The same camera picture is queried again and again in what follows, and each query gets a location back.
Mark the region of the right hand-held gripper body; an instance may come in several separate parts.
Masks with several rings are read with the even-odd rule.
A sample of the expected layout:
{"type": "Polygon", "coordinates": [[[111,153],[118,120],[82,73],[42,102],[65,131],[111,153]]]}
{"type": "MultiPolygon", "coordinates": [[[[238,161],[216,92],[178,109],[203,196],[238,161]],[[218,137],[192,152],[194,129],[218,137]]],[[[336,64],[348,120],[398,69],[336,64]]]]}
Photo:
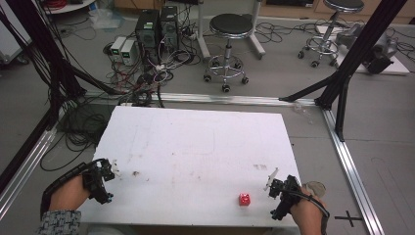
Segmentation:
{"type": "Polygon", "coordinates": [[[289,212],[293,205],[300,201],[300,185],[297,179],[288,175],[287,179],[282,181],[273,179],[270,186],[269,196],[271,198],[279,198],[280,203],[277,208],[271,211],[271,218],[274,220],[281,220],[289,212]]]}

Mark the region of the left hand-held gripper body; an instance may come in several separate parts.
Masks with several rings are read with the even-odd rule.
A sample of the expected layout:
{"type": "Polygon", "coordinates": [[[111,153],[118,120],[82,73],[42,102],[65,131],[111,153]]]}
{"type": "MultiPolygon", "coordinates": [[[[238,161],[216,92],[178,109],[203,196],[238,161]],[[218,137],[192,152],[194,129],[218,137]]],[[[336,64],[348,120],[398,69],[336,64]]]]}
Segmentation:
{"type": "Polygon", "coordinates": [[[115,178],[108,159],[98,159],[86,164],[81,170],[81,175],[83,187],[90,192],[90,199],[95,199],[100,204],[112,201],[114,195],[109,193],[104,185],[115,178]]]}

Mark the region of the person's left hand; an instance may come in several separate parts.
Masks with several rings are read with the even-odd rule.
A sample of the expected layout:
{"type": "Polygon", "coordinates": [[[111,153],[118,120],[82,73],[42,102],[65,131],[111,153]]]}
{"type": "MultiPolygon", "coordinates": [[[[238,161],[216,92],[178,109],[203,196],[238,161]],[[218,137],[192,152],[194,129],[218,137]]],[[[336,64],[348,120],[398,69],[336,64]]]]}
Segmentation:
{"type": "Polygon", "coordinates": [[[76,211],[90,196],[90,192],[83,187],[83,178],[78,175],[51,196],[50,211],[76,211]]]}

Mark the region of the person's right hand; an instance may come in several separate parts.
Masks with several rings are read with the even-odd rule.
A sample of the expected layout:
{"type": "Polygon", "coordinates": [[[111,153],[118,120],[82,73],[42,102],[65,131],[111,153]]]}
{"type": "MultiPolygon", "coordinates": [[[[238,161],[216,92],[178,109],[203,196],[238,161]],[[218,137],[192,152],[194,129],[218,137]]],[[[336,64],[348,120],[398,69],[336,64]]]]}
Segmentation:
{"type": "Polygon", "coordinates": [[[290,212],[300,230],[300,235],[322,235],[323,212],[310,201],[301,199],[291,207],[290,212]]]}

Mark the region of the patterned grey sleeve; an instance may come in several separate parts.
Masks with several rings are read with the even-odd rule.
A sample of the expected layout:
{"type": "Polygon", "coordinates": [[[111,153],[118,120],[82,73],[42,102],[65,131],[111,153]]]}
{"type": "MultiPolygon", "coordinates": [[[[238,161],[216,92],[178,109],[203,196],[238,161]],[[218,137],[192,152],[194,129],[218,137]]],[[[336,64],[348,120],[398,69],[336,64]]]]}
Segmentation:
{"type": "Polygon", "coordinates": [[[79,235],[80,211],[47,211],[42,214],[36,235],[79,235]]]}

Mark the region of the white power supply box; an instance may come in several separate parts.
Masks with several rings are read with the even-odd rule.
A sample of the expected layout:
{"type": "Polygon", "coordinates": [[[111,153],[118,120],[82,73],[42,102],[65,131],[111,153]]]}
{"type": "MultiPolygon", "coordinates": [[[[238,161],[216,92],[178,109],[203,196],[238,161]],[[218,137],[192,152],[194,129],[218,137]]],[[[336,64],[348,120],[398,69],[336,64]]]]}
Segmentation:
{"type": "Polygon", "coordinates": [[[121,57],[126,66],[133,66],[137,61],[137,49],[133,39],[127,39],[121,49],[121,57]]]}
{"type": "Polygon", "coordinates": [[[117,63],[122,62],[121,49],[123,47],[125,40],[125,36],[119,36],[110,48],[113,60],[117,63]]]}

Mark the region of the black computer tower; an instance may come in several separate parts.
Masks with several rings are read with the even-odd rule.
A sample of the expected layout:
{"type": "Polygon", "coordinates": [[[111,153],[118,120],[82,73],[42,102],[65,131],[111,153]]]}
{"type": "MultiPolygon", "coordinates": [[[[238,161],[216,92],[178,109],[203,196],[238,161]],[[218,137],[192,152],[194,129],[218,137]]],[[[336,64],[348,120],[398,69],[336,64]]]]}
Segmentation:
{"type": "Polygon", "coordinates": [[[178,48],[178,9],[176,6],[163,6],[161,8],[161,36],[164,46],[168,50],[178,48]]]}
{"type": "Polygon", "coordinates": [[[161,41],[160,11],[144,9],[139,13],[135,26],[136,39],[143,62],[150,64],[161,41]]]}

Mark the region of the white table stand legs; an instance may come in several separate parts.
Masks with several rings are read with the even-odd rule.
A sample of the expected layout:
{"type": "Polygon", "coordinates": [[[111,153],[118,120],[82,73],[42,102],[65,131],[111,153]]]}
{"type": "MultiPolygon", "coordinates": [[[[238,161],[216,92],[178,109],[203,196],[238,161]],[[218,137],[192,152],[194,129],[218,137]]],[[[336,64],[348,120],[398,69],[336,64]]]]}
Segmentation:
{"type": "MultiPolygon", "coordinates": [[[[208,46],[204,39],[204,0],[197,0],[198,3],[198,28],[196,32],[196,38],[202,53],[203,60],[206,61],[210,58],[210,52],[208,50],[208,46]]],[[[265,50],[263,49],[262,45],[258,41],[255,33],[256,33],[256,23],[258,20],[259,10],[262,4],[262,0],[254,0],[254,9],[252,13],[252,23],[254,26],[253,32],[249,36],[249,40],[254,46],[258,57],[261,59],[265,55],[265,50]]]]}

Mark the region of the clear plastic bag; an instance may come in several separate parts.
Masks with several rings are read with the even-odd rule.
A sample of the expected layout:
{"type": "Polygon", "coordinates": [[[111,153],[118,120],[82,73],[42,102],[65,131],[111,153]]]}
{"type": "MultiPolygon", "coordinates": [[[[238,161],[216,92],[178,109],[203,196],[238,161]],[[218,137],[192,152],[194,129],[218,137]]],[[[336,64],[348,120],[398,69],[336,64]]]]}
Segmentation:
{"type": "Polygon", "coordinates": [[[88,12],[94,29],[114,29],[121,27],[123,18],[110,9],[95,9],[88,12]]]}

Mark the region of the black round stool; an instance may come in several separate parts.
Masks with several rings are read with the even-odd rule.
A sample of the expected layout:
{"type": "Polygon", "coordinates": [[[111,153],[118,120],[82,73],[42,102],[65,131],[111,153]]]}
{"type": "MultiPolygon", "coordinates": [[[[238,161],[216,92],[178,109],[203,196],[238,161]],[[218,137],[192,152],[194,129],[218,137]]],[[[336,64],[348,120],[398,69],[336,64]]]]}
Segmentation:
{"type": "Polygon", "coordinates": [[[233,77],[241,77],[241,82],[247,84],[249,78],[244,71],[244,64],[240,58],[231,53],[232,39],[247,38],[253,32],[252,22],[237,14],[220,14],[213,17],[209,22],[209,29],[218,37],[226,38],[225,52],[222,55],[213,56],[207,63],[204,74],[204,82],[211,82],[213,75],[221,77],[222,91],[229,92],[230,86],[227,80],[233,77]]]}
{"type": "Polygon", "coordinates": [[[313,51],[318,54],[318,59],[311,62],[312,68],[317,68],[324,56],[332,58],[330,66],[337,62],[339,46],[330,36],[337,22],[340,13],[358,13],[364,8],[362,0],[323,0],[326,7],[335,11],[330,18],[330,24],[326,31],[320,35],[314,35],[306,40],[305,45],[298,53],[298,58],[302,59],[306,51],[313,51]]]}

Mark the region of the white cabinet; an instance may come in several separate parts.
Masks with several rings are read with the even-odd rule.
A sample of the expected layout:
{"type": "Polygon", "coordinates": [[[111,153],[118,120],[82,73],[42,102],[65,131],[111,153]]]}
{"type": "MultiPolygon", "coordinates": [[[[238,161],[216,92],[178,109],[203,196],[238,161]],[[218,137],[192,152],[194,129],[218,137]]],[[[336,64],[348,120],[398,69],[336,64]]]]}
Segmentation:
{"type": "MultiPolygon", "coordinates": [[[[5,0],[0,0],[0,13],[4,14],[23,41],[28,44],[31,38],[5,0]]],[[[10,64],[23,49],[10,30],[0,21],[0,65],[10,64]]]]}

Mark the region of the round white table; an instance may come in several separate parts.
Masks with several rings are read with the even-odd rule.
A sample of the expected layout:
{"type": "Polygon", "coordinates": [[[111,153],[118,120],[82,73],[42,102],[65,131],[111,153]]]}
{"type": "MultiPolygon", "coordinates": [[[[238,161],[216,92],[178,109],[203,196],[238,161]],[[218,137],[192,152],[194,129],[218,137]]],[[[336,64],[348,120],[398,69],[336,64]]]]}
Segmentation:
{"type": "Polygon", "coordinates": [[[43,10],[46,12],[47,15],[57,15],[57,14],[73,12],[73,11],[77,11],[77,10],[89,7],[90,5],[94,5],[95,2],[96,0],[82,0],[82,2],[79,4],[67,3],[66,6],[62,8],[44,7],[43,10]]]}

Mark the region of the white floor board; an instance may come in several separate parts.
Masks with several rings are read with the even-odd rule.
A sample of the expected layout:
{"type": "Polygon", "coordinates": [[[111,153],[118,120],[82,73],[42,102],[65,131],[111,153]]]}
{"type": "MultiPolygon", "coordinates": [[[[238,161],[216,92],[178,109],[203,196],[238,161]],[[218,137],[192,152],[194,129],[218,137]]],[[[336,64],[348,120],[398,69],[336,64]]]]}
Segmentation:
{"type": "MultiPolygon", "coordinates": [[[[322,33],[326,32],[328,26],[324,25],[318,25],[317,31],[322,33]]],[[[331,36],[329,37],[331,40],[335,41],[336,36],[338,33],[346,31],[345,28],[341,27],[334,27],[331,36]]],[[[342,61],[344,60],[346,54],[348,53],[348,49],[345,47],[345,45],[339,45],[338,46],[339,52],[337,57],[337,65],[338,67],[342,61]]],[[[391,75],[407,75],[409,74],[409,69],[406,68],[406,66],[396,57],[391,57],[392,64],[390,64],[388,67],[386,67],[383,71],[380,72],[380,74],[391,74],[391,75]]],[[[362,64],[357,68],[356,72],[359,73],[370,73],[368,69],[366,69],[362,64]]]]}

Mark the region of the aluminium floor rail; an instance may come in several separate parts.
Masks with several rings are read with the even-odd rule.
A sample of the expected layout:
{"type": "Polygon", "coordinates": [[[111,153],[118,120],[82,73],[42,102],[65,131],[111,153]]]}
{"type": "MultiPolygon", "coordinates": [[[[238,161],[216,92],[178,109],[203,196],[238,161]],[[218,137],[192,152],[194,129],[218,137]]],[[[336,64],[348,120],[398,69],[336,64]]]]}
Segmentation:
{"type": "Polygon", "coordinates": [[[333,113],[331,111],[323,111],[322,115],[326,120],[341,166],[345,172],[346,179],[360,210],[368,234],[386,235],[374,207],[372,206],[346,142],[342,141],[335,131],[336,120],[333,113]]]}
{"type": "Polygon", "coordinates": [[[0,194],[0,221],[5,217],[9,208],[24,188],[26,182],[33,174],[41,158],[47,152],[57,135],[57,129],[45,130],[35,141],[34,146],[29,149],[25,159],[5,190],[0,194]]]}
{"type": "Polygon", "coordinates": [[[161,100],[170,103],[200,103],[235,106],[261,107],[315,107],[312,99],[297,99],[294,102],[281,101],[274,97],[228,96],[185,93],[161,93],[161,100]]]}

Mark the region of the black frame post with braces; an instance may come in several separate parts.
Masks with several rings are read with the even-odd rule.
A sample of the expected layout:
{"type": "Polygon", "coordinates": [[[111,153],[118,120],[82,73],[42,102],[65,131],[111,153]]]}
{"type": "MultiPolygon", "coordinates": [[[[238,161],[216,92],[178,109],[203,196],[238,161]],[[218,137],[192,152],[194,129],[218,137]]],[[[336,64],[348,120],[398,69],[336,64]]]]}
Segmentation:
{"type": "Polygon", "coordinates": [[[297,93],[280,98],[280,101],[294,102],[297,99],[324,87],[323,93],[314,100],[314,103],[323,110],[330,110],[332,103],[336,98],[339,98],[335,133],[338,135],[339,139],[344,142],[344,120],[348,84],[359,65],[371,51],[371,48],[392,23],[406,2],[407,0],[382,0],[368,20],[366,26],[364,26],[361,34],[351,46],[351,49],[346,54],[346,57],[339,68],[333,74],[297,93]]]}

